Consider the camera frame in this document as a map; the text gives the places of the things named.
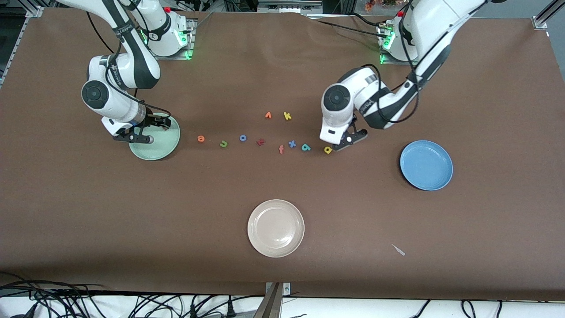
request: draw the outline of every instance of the beige plate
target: beige plate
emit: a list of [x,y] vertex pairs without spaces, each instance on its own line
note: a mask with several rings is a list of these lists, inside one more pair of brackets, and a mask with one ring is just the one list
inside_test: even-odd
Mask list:
[[285,200],[259,204],[247,223],[249,241],[268,257],[283,257],[294,252],[304,237],[304,219],[300,211]]

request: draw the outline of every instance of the black cable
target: black cable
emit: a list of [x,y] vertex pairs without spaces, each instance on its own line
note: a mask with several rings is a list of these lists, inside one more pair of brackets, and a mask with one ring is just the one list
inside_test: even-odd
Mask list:
[[94,25],[94,22],[92,21],[92,18],[90,17],[90,12],[86,12],[86,15],[88,16],[88,20],[90,21],[90,25],[92,25],[92,28],[94,29],[94,31],[96,32],[96,35],[98,36],[98,38],[100,39],[100,41],[102,41],[102,43],[104,43],[104,46],[106,48],[108,48],[108,50],[110,52],[112,52],[112,54],[114,53],[114,51],[112,51],[112,49],[110,49],[110,47],[108,46],[108,44],[106,44],[106,41],[104,41],[104,39],[102,38],[102,36],[100,35],[100,33],[98,33],[98,29],[96,28],[96,26]]
[[211,313],[207,313],[207,314],[204,315],[204,316],[200,316],[200,318],[203,318],[203,317],[206,317],[206,316],[210,316],[210,315],[212,315],[212,314],[214,314],[214,313],[219,313],[219,314],[220,314],[220,317],[221,317],[221,318],[224,318],[224,314],[221,313],[220,311],[212,311]]
[[188,315],[190,315],[190,318],[197,318],[196,305],[194,304],[194,301],[196,300],[197,296],[198,295],[192,296],[192,301],[190,302],[190,310],[187,313],[185,313],[184,315],[182,315],[180,318],[185,318]]
[[216,297],[216,296],[215,296],[215,295],[210,295],[210,296],[208,296],[206,299],[204,299],[203,301],[199,302],[199,303],[196,305],[196,312],[198,312],[200,309],[202,309],[202,306],[204,306],[204,304],[205,304],[208,300],[212,299],[213,297]]
[[398,86],[396,86],[395,88],[391,89],[390,91],[391,91],[391,92],[394,92],[394,91],[396,91],[400,86],[403,86],[403,85],[404,85],[404,82],[398,84]]
[[149,41],[152,41],[151,38],[149,37],[149,27],[147,26],[147,21],[145,21],[145,18],[143,17],[143,15],[141,14],[140,10],[137,8],[137,5],[135,6],[135,10],[137,11],[137,13],[140,15],[141,20],[143,21],[143,24],[145,25],[145,31],[147,31],[147,43],[145,41],[143,41],[143,44],[145,45],[145,47],[149,50]]
[[30,294],[29,294],[30,300],[35,300],[38,304],[47,308],[47,312],[48,312],[50,317],[51,317],[51,313],[54,313],[57,317],[59,317],[60,314],[56,310],[54,310],[51,306],[49,306],[49,304],[47,303],[48,299],[54,299],[57,302],[59,302],[60,304],[62,304],[63,307],[65,308],[65,312],[68,316],[73,316],[73,317],[82,316],[83,318],[88,318],[86,316],[87,314],[84,314],[84,311],[82,310],[82,308],[80,308],[80,306],[79,306],[79,311],[81,312],[81,314],[78,314],[72,308],[71,304],[67,304],[64,301],[64,299],[61,298],[59,295],[57,295],[55,292],[51,292],[51,291],[41,289],[40,287],[35,286],[34,284],[45,283],[45,284],[51,284],[51,285],[57,285],[57,286],[71,287],[74,290],[78,290],[76,288],[76,285],[71,285],[71,284],[61,283],[61,282],[51,282],[51,281],[38,281],[38,280],[32,281],[32,280],[26,280],[23,277],[20,277],[18,275],[12,274],[12,273],[7,273],[7,272],[0,272],[0,273],[16,277],[20,280],[20,281],[16,281],[16,282],[13,282],[13,283],[8,283],[8,284],[5,284],[3,286],[0,286],[0,290],[14,290],[15,289],[15,290],[29,291],[30,292]]
[[233,310],[232,296],[228,296],[228,311],[225,313],[226,318],[237,317],[237,312]]
[[62,315],[62,316],[57,316],[57,318],[65,318],[65,317],[79,317],[79,318],[86,318],[86,317],[84,317],[84,316],[81,316],[81,315],[73,315],[73,314],[71,314],[71,313],[66,313],[66,314],[64,314],[64,315]]
[[152,313],[154,313],[154,312],[156,312],[156,311],[168,309],[168,310],[171,312],[171,318],[172,318],[172,317],[173,317],[173,309],[174,309],[174,308],[172,308],[172,307],[170,307],[170,306],[168,306],[168,305],[166,305],[166,304],[167,304],[168,302],[170,302],[171,300],[177,298],[177,297],[180,297],[180,295],[175,295],[175,296],[173,296],[173,297],[171,297],[171,298],[165,300],[164,302],[160,303],[158,306],[156,306],[155,308],[153,308],[153,310],[151,310],[150,312],[148,312],[147,314],[145,314],[145,317],[146,317],[146,318],[149,317]]
[[[232,301],[235,302],[236,300],[240,300],[240,299],[251,298],[251,297],[263,297],[263,296],[264,296],[264,295],[242,296],[242,297],[236,298],[236,299],[234,299],[234,300],[232,300]],[[222,304],[219,304],[218,306],[216,306],[216,307],[214,307],[214,308],[208,310],[204,315],[199,316],[199,318],[205,317],[205,316],[207,316],[209,313],[211,313],[211,312],[213,312],[213,311],[216,311],[216,309],[220,308],[221,306],[227,305],[228,302],[229,302],[229,301],[227,301],[227,302],[225,302],[225,303],[222,303]]]
[[35,315],[35,310],[37,309],[37,304],[38,303],[33,304],[31,308],[25,313],[23,318],[33,318]]
[[373,33],[373,32],[367,32],[367,31],[363,31],[363,30],[359,30],[359,29],[354,29],[354,28],[346,27],[344,25],[339,25],[339,24],[330,23],[330,22],[326,22],[326,21],[320,21],[320,20],[316,20],[316,21],[318,21],[319,23],[332,25],[334,27],[338,27],[338,28],[342,28],[342,29],[346,29],[346,30],[351,30],[351,31],[359,32],[359,33],[365,33],[365,34],[374,35],[374,36],[377,36],[377,37],[386,37],[386,35],[377,34],[377,33]]
[[137,296],[136,304],[135,304],[135,306],[133,306],[133,309],[132,309],[132,311],[129,313],[128,318],[131,318],[131,317],[134,315],[134,311],[136,310],[137,306],[139,306],[139,302],[140,302],[140,297]]
[[432,301],[431,299],[426,300],[424,305],[420,308],[420,311],[415,316],[412,316],[412,318],[420,318],[420,316],[424,312],[424,309],[428,306],[429,302],[431,302],[431,301]]
[[[471,312],[473,314],[472,317],[467,313],[467,310],[465,309],[465,303],[469,303],[469,306],[471,306]],[[475,308],[473,307],[473,304],[470,300],[461,300],[461,310],[463,311],[465,316],[467,316],[467,318],[477,318],[477,315],[475,314]]]
[[373,27],[378,27],[380,23],[386,22],[386,20],[381,21],[381,22],[371,22],[371,21],[365,19],[365,17],[362,16],[361,14],[358,14],[358,13],[355,13],[355,12],[350,12],[350,13],[348,13],[347,15],[354,15],[354,16],[360,18],[361,21],[367,23],[368,25],[372,25]]
[[[404,11],[403,11],[403,15],[400,18],[400,27],[402,29],[404,29],[404,18],[406,17],[406,12],[408,12],[408,8],[410,7],[410,5],[412,4],[414,0],[410,0],[405,6],[404,6]],[[416,110],[418,109],[418,105],[420,104],[420,84],[419,81],[417,79],[417,75],[416,75],[416,69],[414,68],[414,64],[412,62],[412,59],[410,58],[410,55],[408,54],[408,50],[406,49],[406,44],[404,43],[404,39],[402,38],[402,36],[400,37],[400,42],[402,44],[402,49],[404,50],[404,54],[406,54],[406,58],[408,59],[408,64],[410,65],[410,70],[411,72],[415,75],[416,77],[416,83],[414,83],[414,85],[416,85],[416,104],[414,105],[414,108],[412,108],[412,111],[410,112],[410,114],[408,114],[406,117],[399,119],[397,121],[393,121],[390,118],[385,117],[385,115],[383,114],[383,110],[380,107],[380,98],[377,99],[377,112],[379,113],[379,116],[386,122],[388,123],[401,123],[404,121],[407,121],[408,119],[410,119],[410,117],[412,117],[412,115],[414,115],[414,113],[416,113]],[[381,80],[381,74],[380,72],[377,70],[377,75],[379,76],[379,90],[381,90],[382,88],[382,83],[383,81]]]
[[498,301],[498,310],[496,312],[496,318],[500,318],[500,312],[502,311],[502,300]]
[[180,302],[180,313],[182,315],[182,312],[184,311],[184,304],[182,303],[182,297],[179,297],[179,302]]
[[86,309],[86,304],[84,303],[84,300],[82,299],[82,297],[81,297],[80,295],[79,295],[79,297],[77,297],[77,298],[74,298],[73,296],[67,296],[67,297],[66,297],[67,303],[68,303],[68,305],[69,305],[70,308],[73,308],[73,307],[76,305],[76,307],[77,307],[77,308],[79,309],[79,311],[80,311],[80,315],[81,315],[81,316],[85,316],[86,318],[90,318],[90,313],[89,313],[88,311],[86,311],[86,313],[85,313],[85,312],[82,310],[82,308],[80,308],[80,304],[79,304],[78,299],[80,299],[80,301],[82,302],[82,306]]
[[135,305],[135,307],[133,307],[132,312],[129,314],[128,318],[134,318],[135,315],[146,305],[148,305],[150,302],[154,301],[155,299],[159,298],[159,296],[149,296],[149,297],[144,297],[144,296],[138,296],[138,300],[139,298],[143,298],[144,300]]
[[[113,55],[111,55],[111,56],[109,57],[109,61],[113,61],[113,60],[116,58],[116,56],[120,53],[120,49],[121,49],[121,42],[118,44],[118,49],[117,49],[116,53],[114,53]],[[159,108],[159,107],[157,107],[157,106],[153,106],[153,105],[147,104],[147,103],[145,102],[145,100],[139,100],[139,99],[137,99],[137,98],[135,98],[135,97],[132,97],[130,94],[124,93],[124,92],[122,92],[119,88],[115,87],[115,86],[112,84],[112,82],[110,81],[110,78],[108,77],[108,72],[109,72],[109,70],[110,70],[110,63],[108,62],[108,65],[106,66],[105,79],[106,79],[106,82],[108,82],[108,85],[109,85],[111,88],[113,88],[115,91],[117,91],[118,93],[122,94],[123,96],[125,96],[125,97],[131,99],[132,101],[138,102],[138,103],[141,104],[141,105],[144,105],[144,106],[149,107],[149,108],[151,108],[151,109],[160,110],[160,111],[166,113],[167,115],[166,115],[166,116],[163,116],[163,118],[168,118],[168,117],[171,116],[171,112],[170,112],[170,111],[168,111],[168,110],[166,110],[166,109]]]
[[171,311],[174,312],[177,316],[179,316],[179,317],[181,316],[173,307],[171,307],[171,306],[165,304],[164,302],[158,302],[158,301],[157,301],[157,298],[159,298],[159,297],[160,297],[160,295],[155,296],[155,298],[153,298],[153,299],[151,299],[151,297],[147,297],[146,299],[148,300],[148,303],[145,304],[145,305],[143,305],[143,306],[141,306],[140,309],[141,309],[142,307],[148,305],[149,302],[153,302],[153,303],[156,303],[157,305],[160,305],[161,307],[165,307],[166,309],[171,310]]

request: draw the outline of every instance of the green plate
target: green plate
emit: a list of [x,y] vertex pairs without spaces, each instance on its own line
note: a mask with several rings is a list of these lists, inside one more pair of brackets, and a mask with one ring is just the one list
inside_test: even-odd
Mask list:
[[[167,114],[155,113],[155,115],[166,116]],[[171,154],[179,144],[180,127],[174,118],[169,117],[169,119],[171,120],[171,128],[167,130],[155,126],[145,127],[143,134],[152,136],[153,142],[150,144],[129,144],[129,149],[133,154],[143,160],[159,160]]]

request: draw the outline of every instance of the white floor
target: white floor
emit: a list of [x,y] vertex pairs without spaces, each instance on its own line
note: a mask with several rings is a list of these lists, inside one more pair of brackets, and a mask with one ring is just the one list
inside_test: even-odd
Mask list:
[[[170,296],[163,296],[159,300],[164,301]],[[94,301],[107,318],[126,318],[134,308],[137,297],[135,296],[95,296]],[[169,305],[181,310],[181,301],[186,313],[190,307],[192,296],[182,296],[174,299]],[[202,315],[209,309],[216,307],[227,300],[227,296],[216,296],[207,302],[199,314]],[[255,311],[262,298],[248,298],[233,302],[236,312]],[[92,318],[102,318],[100,313],[92,306],[90,301],[85,300],[86,307]],[[392,300],[392,299],[330,299],[330,298],[285,298],[283,299],[281,318],[292,318],[306,314],[305,318],[331,318],[331,317],[355,317],[355,318],[411,318],[414,317],[424,300]],[[477,318],[495,318],[498,302],[473,301]],[[0,318],[9,318],[18,314],[25,314],[34,301],[27,297],[12,296],[0,299]],[[145,317],[146,313],[155,308],[156,304],[148,305],[135,317]],[[53,307],[64,314],[63,307],[53,302]],[[227,307],[220,308],[226,313]],[[47,309],[37,308],[34,318],[48,318]],[[156,311],[152,318],[170,318],[169,310]],[[466,318],[458,300],[433,300],[424,310],[420,318]],[[537,303],[537,302],[504,302],[500,318],[565,318],[565,304],[563,303]]]

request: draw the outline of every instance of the white robotic arm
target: white robotic arm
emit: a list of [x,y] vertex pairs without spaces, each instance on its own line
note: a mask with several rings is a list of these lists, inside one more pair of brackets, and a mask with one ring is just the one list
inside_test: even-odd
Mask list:
[[400,116],[418,96],[450,53],[450,44],[469,18],[488,0],[413,0],[408,3],[403,19],[395,19],[395,30],[401,36],[390,51],[402,46],[405,56],[414,58],[410,48],[415,43],[418,65],[407,77],[398,92],[393,93],[367,66],[347,72],[330,85],[321,99],[322,129],[320,139],[333,144],[336,151],[344,149],[367,136],[366,130],[354,126],[357,109],[368,125],[386,129],[400,121]]
[[[143,127],[170,128],[168,117],[153,115],[143,102],[127,89],[152,88],[160,78],[160,68],[153,54],[137,34],[126,9],[148,28],[148,47],[156,55],[171,55],[183,44],[176,26],[181,19],[174,12],[166,13],[159,0],[59,0],[60,3],[98,15],[112,27],[126,53],[100,55],[90,60],[87,82],[82,87],[82,100],[102,116],[102,123],[114,140],[129,143],[151,143],[153,138],[142,134]],[[136,134],[134,127],[141,128]]]

